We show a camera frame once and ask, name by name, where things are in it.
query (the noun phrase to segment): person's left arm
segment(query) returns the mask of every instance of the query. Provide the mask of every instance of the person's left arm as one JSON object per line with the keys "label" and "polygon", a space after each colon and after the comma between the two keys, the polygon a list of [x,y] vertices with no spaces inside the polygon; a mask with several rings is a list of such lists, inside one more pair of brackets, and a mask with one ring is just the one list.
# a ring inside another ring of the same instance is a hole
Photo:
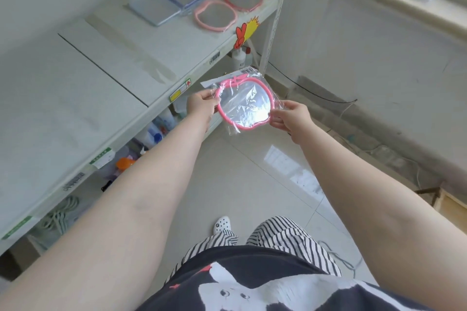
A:
{"label": "person's left arm", "polygon": [[209,90],[190,96],[188,116],[0,295],[0,310],[137,308],[217,104]]}

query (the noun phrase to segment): leg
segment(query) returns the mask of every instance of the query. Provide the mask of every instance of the leg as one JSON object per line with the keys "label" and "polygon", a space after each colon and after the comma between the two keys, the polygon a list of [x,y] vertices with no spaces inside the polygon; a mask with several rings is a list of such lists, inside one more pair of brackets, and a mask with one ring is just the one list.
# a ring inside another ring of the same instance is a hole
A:
{"label": "leg", "polygon": [[266,220],[256,228],[246,244],[288,252],[332,276],[342,276],[341,270],[329,253],[289,218],[276,216]]}
{"label": "leg", "polygon": [[165,280],[167,283],[177,272],[177,270],[185,264],[190,258],[193,258],[200,252],[206,251],[211,247],[218,247],[218,246],[235,246],[238,242],[238,237],[231,231],[230,219],[227,216],[223,216],[219,218],[217,222],[214,224],[214,234],[209,236],[204,241],[201,241],[191,249],[188,250],[186,255],[182,258],[180,263],[177,263],[175,268],[173,268],[172,273],[169,277]]}

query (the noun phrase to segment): black t-shirt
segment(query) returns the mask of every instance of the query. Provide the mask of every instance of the black t-shirt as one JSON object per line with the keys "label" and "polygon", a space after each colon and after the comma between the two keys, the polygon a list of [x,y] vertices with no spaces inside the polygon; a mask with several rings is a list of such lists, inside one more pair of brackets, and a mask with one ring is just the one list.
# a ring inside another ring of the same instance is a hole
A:
{"label": "black t-shirt", "polygon": [[429,310],[293,255],[255,246],[207,249],[187,261],[137,311]]}

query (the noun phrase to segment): black cable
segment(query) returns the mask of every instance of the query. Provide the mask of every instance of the black cable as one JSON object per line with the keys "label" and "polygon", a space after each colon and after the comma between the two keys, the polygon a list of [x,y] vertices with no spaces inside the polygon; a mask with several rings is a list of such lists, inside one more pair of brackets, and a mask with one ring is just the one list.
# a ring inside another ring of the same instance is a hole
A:
{"label": "black cable", "polygon": [[319,97],[320,99],[323,99],[323,100],[326,100],[326,101],[329,101],[329,102],[334,102],[334,103],[354,103],[354,102],[357,102],[358,99],[355,99],[353,101],[347,101],[347,102],[342,102],[342,101],[334,101],[334,100],[330,100],[330,99],[326,99],[324,97],[321,97],[320,95],[316,95],[315,93],[311,92],[310,90],[308,89],[305,89],[303,86],[301,86],[300,84],[297,84],[295,81],[293,81],[291,78],[289,78],[287,75],[285,75],[283,72],[281,72],[279,69],[277,69],[274,64],[268,62],[269,64],[271,64],[278,72],[280,72],[283,76],[285,76],[287,79],[289,79],[291,82],[293,82],[295,85],[297,86],[300,86],[303,90],[311,93],[312,95],[315,95],[316,97]]}

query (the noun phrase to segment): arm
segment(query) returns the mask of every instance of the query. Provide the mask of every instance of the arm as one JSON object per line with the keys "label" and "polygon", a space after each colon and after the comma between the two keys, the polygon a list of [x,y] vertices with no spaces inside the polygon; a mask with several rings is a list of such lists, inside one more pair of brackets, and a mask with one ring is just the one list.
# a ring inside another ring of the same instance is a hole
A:
{"label": "arm", "polygon": [[317,127],[305,105],[285,105],[271,125],[300,145],[378,283],[436,310],[466,310],[467,236]]}
{"label": "arm", "polygon": [[188,116],[0,296],[1,310],[130,311],[142,302],[218,103],[209,96],[190,97]]}

